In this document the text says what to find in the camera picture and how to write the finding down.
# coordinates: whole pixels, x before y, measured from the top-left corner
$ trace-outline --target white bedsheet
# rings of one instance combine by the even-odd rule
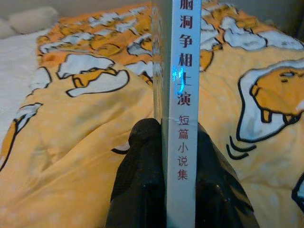
[[[36,38],[48,29],[0,39],[0,148],[38,67]]]

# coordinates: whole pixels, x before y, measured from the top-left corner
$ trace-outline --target white pillow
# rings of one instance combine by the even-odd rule
[[[16,35],[16,32],[10,27],[8,21],[0,18],[0,39]]]
[[[10,26],[21,34],[47,29],[54,25],[57,20],[57,11],[49,6],[9,15]]]

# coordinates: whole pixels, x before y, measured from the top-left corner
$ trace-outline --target yellow blanket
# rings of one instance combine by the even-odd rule
[[[150,14],[63,18],[39,37],[33,91],[0,154],[0,227],[104,227],[128,134],[152,117]],[[201,27],[199,121],[260,226],[303,227],[304,45],[216,2]]]

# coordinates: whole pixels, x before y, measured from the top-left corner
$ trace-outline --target book spine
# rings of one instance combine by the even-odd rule
[[[167,227],[195,227],[201,0],[173,0]]]

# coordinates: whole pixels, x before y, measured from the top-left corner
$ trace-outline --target blanket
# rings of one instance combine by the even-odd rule
[[[0,154],[0,227],[104,227],[128,134],[153,116],[152,11],[62,18],[37,39],[32,92]],[[303,43],[212,1],[200,49],[199,122],[260,226],[303,227]]]

